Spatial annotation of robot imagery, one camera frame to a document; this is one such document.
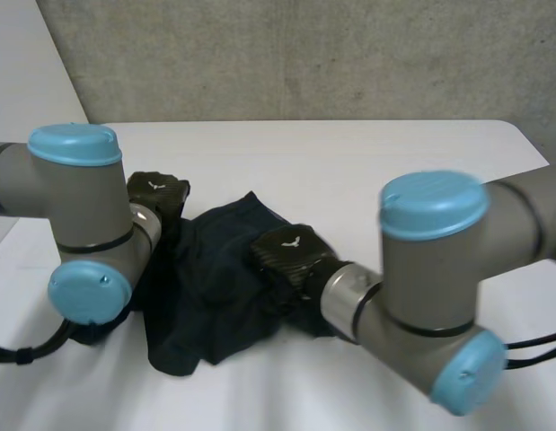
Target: black cloth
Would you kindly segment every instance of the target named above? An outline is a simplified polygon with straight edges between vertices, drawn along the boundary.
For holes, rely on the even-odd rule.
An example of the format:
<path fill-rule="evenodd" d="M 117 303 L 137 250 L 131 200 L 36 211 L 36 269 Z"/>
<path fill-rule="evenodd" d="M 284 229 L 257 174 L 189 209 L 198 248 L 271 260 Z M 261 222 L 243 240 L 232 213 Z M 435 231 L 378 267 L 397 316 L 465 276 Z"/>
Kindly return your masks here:
<path fill-rule="evenodd" d="M 181 238 L 156 250 L 140 285 L 150 363 L 192 374 L 201 359 L 218 364 L 289 323 L 314 337 L 331 336 L 319 310 L 286 279 L 261 270 L 250 252 L 262 234 L 288 225 L 251 192 L 194 220 Z"/>

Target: gray wall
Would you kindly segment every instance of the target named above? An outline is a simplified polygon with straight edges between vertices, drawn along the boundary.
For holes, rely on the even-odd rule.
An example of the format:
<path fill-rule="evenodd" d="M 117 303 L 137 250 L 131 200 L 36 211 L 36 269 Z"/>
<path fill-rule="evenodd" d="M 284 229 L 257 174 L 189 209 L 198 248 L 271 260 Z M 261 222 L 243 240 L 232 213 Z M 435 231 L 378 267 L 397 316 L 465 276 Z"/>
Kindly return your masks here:
<path fill-rule="evenodd" d="M 38 0 L 93 122 L 504 119 L 556 160 L 556 0 Z"/>

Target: black cable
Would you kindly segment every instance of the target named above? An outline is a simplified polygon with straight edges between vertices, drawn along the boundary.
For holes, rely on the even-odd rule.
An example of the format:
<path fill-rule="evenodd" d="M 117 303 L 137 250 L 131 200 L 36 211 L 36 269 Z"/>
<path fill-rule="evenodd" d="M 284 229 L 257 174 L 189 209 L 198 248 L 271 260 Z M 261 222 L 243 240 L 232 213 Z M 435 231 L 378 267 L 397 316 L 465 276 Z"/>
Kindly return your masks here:
<path fill-rule="evenodd" d="M 533 357 L 531 359 L 509 359 L 507 361 L 506 369 L 508 370 L 516 370 L 519 368 L 525 368 L 526 366 L 537 365 L 541 362 L 549 361 L 556 357 L 556 348 L 550 350 L 547 353 L 543 353 L 542 355 Z"/>
<path fill-rule="evenodd" d="M 0 364 L 27 365 L 36 359 L 51 355 L 67 342 L 74 330 L 75 324 L 64 320 L 54 335 L 38 347 L 25 347 L 18 350 L 0 347 Z"/>
<path fill-rule="evenodd" d="M 507 349 L 515 350 L 517 348 L 541 346 L 542 344 L 552 343 L 553 341 L 556 341 L 556 332 L 554 334 L 546 335 L 538 339 L 529 339 L 527 341 L 518 341 L 517 343 L 509 343 L 507 344 Z"/>

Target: white table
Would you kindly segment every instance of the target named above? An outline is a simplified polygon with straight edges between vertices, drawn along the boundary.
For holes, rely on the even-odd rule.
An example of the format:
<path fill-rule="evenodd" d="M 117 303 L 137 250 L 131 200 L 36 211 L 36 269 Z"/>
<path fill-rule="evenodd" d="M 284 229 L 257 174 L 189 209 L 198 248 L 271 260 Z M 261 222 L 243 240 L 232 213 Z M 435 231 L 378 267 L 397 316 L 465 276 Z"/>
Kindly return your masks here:
<path fill-rule="evenodd" d="M 377 194 L 392 178 L 449 168 L 483 180 L 546 164 L 497 121 L 114 124 L 127 174 L 191 181 L 185 216 L 254 190 L 315 227 L 343 259 L 379 270 Z M 21 220 L 0 244 L 0 344 L 36 345 L 59 324 L 46 299 L 57 266 L 46 221 Z M 556 330 L 556 265 L 483 283 L 480 323 L 507 341 Z M 359 347 L 290 330 L 189 378 L 146 361 L 140 315 L 103 347 L 0 365 L 0 431 L 556 430 L 556 360 L 506 373 L 491 402 L 454 418 Z"/>

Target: light blue joint cap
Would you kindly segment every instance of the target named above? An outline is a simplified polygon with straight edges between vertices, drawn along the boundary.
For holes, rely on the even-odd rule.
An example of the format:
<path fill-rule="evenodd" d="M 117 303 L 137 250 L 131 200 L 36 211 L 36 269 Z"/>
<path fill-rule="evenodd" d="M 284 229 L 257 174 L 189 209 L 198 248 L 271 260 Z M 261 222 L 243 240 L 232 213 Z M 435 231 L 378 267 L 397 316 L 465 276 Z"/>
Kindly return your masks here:
<path fill-rule="evenodd" d="M 68 166 L 107 166 L 122 160 L 116 133 L 94 124 L 56 124 L 30 134 L 28 149 L 40 159 Z"/>
<path fill-rule="evenodd" d="M 456 416 L 465 416 L 484 404 L 497 387 L 507 363 L 507 349 L 493 332 L 473 337 L 436 379 L 431 401 Z"/>
<path fill-rule="evenodd" d="M 409 173 L 382 190 L 380 224 L 385 234 L 398 240 L 435 240 L 476 224 L 489 204 L 485 187 L 471 175 Z"/>
<path fill-rule="evenodd" d="M 113 321 L 132 297 L 128 280 L 116 269 L 93 260 L 72 260 L 52 273 L 49 299 L 69 321 L 87 325 Z"/>

